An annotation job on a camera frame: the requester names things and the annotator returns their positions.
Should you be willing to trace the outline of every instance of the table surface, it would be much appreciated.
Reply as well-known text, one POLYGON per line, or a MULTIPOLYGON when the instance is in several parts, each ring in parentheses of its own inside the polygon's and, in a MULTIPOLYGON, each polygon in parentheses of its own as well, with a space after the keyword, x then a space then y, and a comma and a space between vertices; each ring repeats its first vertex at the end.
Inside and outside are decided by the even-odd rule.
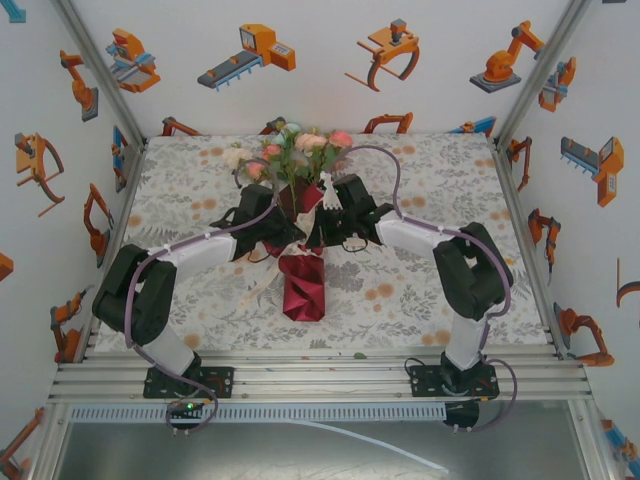
MULTIPOLYGON (((150 141, 124 243, 143 248, 200 233, 237 206, 224 149, 239 142, 259 156, 264 136, 158 137, 150 141)), ((355 135, 400 158, 403 210, 446 226, 483 223, 514 276, 509 313, 492 324, 490 344, 547 342, 509 211, 482 134, 355 135)), ((378 203, 391 201, 395 168, 360 150, 343 170, 357 173, 378 203)), ((262 252, 254 252, 254 259, 262 252)), ((275 259, 221 265, 176 286, 170 324, 200 350, 402 348, 445 345, 453 312, 435 265, 403 250, 369 245, 360 253, 325 249, 326 315, 293 322, 282 313, 282 274, 245 301, 275 259)), ((101 326, 96 351, 124 351, 121 334, 101 326)))

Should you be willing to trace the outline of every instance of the flower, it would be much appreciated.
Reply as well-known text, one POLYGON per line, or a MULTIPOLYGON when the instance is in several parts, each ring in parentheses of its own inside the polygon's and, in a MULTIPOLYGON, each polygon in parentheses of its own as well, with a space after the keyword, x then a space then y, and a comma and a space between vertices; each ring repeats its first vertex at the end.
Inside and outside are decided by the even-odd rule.
POLYGON ((284 138, 284 135, 282 134, 282 132, 280 132, 278 135, 273 137, 273 140, 271 140, 271 143, 274 145, 280 145, 281 147, 284 147, 284 145, 287 143, 287 140, 284 138))
POLYGON ((296 150, 304 152, 307 157, 311 156, 314 147, 324 147, 327 139, 319 135, 303 133, 296 138, 296 150))
POLYGON ((246 148, 227 148, 222 152, 222 158, 231 170, 235 170, 240 160, 251 160, 253 154, 246 148))
POLYGON ((265 167, 261 163, 254 162, 249 164, 249 166, 247 167, 247 173, 253 180, 258 181, 260 180, 260 177, 262 176, 262 172, 264 171, 265 168, 267 167, 265 167))
POLYGON ((329 143, 338 148, 350 147, 353 145, 353 138, 347 132, 333 132, 329 136, 329 143))
POLYGON ((265 162, 268 162, 272 156, 280 155, 280 152, 282 152, 282 147, 280 147, 280 145, 267 145, 262 150, 262 159, 265 162))
POLYGON ((300 125, 298 125, 297 123, 287 123, 284 127, 282 127, 282 130, 292 135, 296 135, 297 133, 300 133, 300 131, 302 131, 302 128, 300 128, 300 125))

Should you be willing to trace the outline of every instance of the white wall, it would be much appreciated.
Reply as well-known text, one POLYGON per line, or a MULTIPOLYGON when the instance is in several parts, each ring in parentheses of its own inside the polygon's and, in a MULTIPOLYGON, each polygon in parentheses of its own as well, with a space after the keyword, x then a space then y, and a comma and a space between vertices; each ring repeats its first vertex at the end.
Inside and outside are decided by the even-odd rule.
MULTIPOLYGON (((588 369, 589 379, 604 414, 636 443, 640 442, 640 294, 628 294, 621 308, 616 307, 616 258, 622 261, 622 284, 640 280, 640 56, 634 33, 639 15, 638 2, 594 2, 561 58, 577 59, 568 97, 555 113, 533 106, 516 136, 533 139, 531 180, 520 194, 525 210, 539 207, 562 224, 552 296, 563 308, 591 315, 602 328, 616 361, 608 368, 588 369), (611 136, 620 139, 625 165, 618 174, 617 197, 606 207, 597 205, 596 183, 590 176, 560 159, 563 136, 595 151, 611 136)), ((522 165, 516 164, 517 182, 521 174, 522 165)), ((542 248, 538 247, 538 259, 546 271, 542 248)), ((572 352, 595 351, 591 338, 586 331, 574 335, 572 352)))
MULTIPOLYGON (((50 2, 20 0, 27 22, 9 24, 0 15, 0 253, 14 261, 15 271, 0 282, 0 448, 30 420, 45 402, 56 366, 49 309, 63 305, 100 271, 89 246, 83 205, 89 182, 101 191, 111 211, 122 209, 125 191, 116 195, 112 170, 111 136, 115 115, 100 92, 99 115, 83 123, 80 105, 71 92, 71 76, 60 65, 59 50, 77 54, 50 2), (15 170, 14 135, 38 132, 57 149, 65 172, 50 182, 65 200, 38 218, 49 201, 15 170)), ((91 73, 78 68, 88 86, 91 73)), ((45 155, 48 173, 55 171, 45 155)), ((106 219, 94 209, 94 225, 104 230, 106 219)), ((85 298, 76 317, 89 315, 95 289, 85 298)))
MULTIPOLYGON (((170 115, 213 134, 257 133, 278 115, 305 125, 356 132, 372 117, 408 111, 415 114, 413 132, 448 131, 490 115, 500 122, 524 81, 487 94, 469 77, 484 71, 491 54, 508 47, 511 29, 524 20, 530 20, 532 31, 547 40, 567 4, 564 0, 74 3, 101 49, 113 41, 111 32, 122 28, 157 57, 156 72, 162 80, 142 93, 123 91, 146 136, 158 135, 162 119, 170 115), (420 37, 421 57, 411 76, 402 82, 380 71, 379 93, 347 78, 344 72, 366 78, 369 69, 371 54, 356 42, 397 18, 420 37), (199 85, 200 75, 241 50, 238 28, 245 23, 273 28, 278 40, 296 51, 297 68, 286 72, 270 65, 244 74, 219 92, 199 85)), ((112 63, 104 50, 103 56, 112 63)), ((533 52, 525 47, 514 70, 526 79, 533 65, 533 52)))

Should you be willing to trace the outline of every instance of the bouquet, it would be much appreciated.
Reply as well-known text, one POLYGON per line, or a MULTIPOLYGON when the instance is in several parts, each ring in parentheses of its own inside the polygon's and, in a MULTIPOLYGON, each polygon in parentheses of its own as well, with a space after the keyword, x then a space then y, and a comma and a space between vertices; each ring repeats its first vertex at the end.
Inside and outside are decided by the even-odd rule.
MULTIPOLYGON (((298 193, 296 186, 302 180, 306 186, 317 184, 320 174, 336 159, 340 151, 353 145, 351 135, 343 131, 333 131, 320 134, 312 128, 309 132, 303 132, 295 123, 278 122, 275 136, 262 142, 260 157, 270 163, 279 180, 285 181, 289 187, 293 218, 297 215, 298 193)), ((252 153, 241 148, 240 145, 232 145, 227 149, 223 157, 232 169, 237 168, 241 160, 253 157, 252 153)), ((338 162, 333 170, 339 170, 344 162, 338 162)), ((253 182, 260 183, 269 180, 269 170, 257 163, 246 167, 246 173, 253 182)))

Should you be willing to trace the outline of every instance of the black mounting plate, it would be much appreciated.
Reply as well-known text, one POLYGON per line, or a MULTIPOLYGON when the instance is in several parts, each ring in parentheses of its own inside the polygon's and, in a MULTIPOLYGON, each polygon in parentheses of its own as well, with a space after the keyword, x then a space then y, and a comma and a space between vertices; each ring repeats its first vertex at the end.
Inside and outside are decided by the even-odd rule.
MULTIPOLYGON (((211 388, 218 398, 231 398, 233 372, 232 367, 200 367, 197 382, 211 388)), ((176 382, 177 380, 167 377, 152 367, 147 370, 142 396, 144 398, 181 398, 175 393, 175 389, 171 388, 171 384, 176 382)), ((200 391, 193 398, 208 398, 208 395, 200 391)))
POLYGON ((460 389, 459 393, 446 387, 440 365, 412 365, 408 367, 411 377, 411 394, 414 397, 475 397, 493 400, 500 394, 496 369, 482 364, 473 382, 460 389))

